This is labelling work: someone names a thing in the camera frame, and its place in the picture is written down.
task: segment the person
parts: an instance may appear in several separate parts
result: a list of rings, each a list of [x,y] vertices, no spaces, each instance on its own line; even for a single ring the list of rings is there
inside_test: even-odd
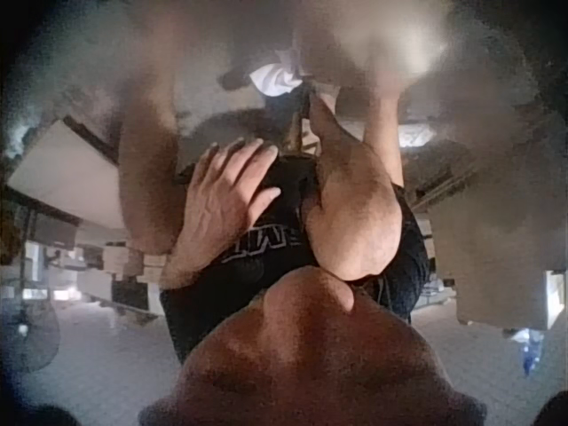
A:
[[[160,34],[126,111],[119,176],[132,243],[170,254],[161,300],[183,366],[140,423],[481,424],[485,408],[408,324],[428,258],[404,203],[400,90],[372,88],[362,142],[311,96],[317,159],[240,139],[211,146],[179,185]]]

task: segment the hand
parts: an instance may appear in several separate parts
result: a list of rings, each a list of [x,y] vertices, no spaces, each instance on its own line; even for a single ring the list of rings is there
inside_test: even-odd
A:
[[[276,159],[276,146],[258,139],[211,147],[195,166],[185,201],[184,226],[173,255],[187,271],[208,266],[231,247],[280,195],[276,187],[258,192]]]

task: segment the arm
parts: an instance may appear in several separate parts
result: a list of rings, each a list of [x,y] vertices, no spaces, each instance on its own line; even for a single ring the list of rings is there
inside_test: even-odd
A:
[[[171,7],[151,18],[146,57],[129,84],[119,146],[124,223],[132,244],[148,254],[172,249],[185,200],[185,188],[173,181],[178,159],[173,88],[180,33]]]
[[[398,142],[397,94],[389,97],[371,95],[363,143],[379,156],[390,181],[404,186]]]
[[[344,131],[312,97],[311,125],[322,144],[319,197],[307,198],[303,217],[319,265],[342,280],[378,275],[394,257],[400,206],[382,158]]]

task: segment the floor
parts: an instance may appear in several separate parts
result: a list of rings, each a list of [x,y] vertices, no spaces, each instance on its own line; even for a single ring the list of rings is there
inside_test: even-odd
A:
[[[70,305],[58,315],[58,355],[18,383],[30,403],[63,406],[83,426],[123,426],[135,425],[141,408],[169,392],[178,362],[162,319],[145,327],[116,323],[111,310],[97,304]],[[487,426],[529,425],[545,401],[566,388],[565,316],[548,333],[541,363],[528,378],[520,347],[494,328],[459,325],[454,301],[416,311],[413,323],[454,385],[487,404]]]

